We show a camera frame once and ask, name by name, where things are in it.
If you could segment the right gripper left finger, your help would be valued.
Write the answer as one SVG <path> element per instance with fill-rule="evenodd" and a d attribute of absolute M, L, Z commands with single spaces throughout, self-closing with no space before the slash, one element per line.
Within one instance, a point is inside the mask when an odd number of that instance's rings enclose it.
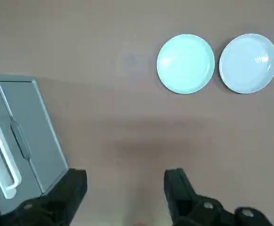
<path fill-rule="evenodd" d="M 69 169 L 46 195 L 0 212 L 0 226 L 68 226 L 87 192 L 87 172 Z"/>

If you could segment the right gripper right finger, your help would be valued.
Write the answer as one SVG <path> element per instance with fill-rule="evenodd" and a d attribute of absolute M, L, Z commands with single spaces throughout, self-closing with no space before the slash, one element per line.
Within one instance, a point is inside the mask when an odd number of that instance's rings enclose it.
<path fill-rule="evenodd" d="M 182 168 L 164 172 L 164 194 L 173 226 L 271 226 L 259 210 L 238 207 L 234 213 L 216 199 L 197 194 Z"/>

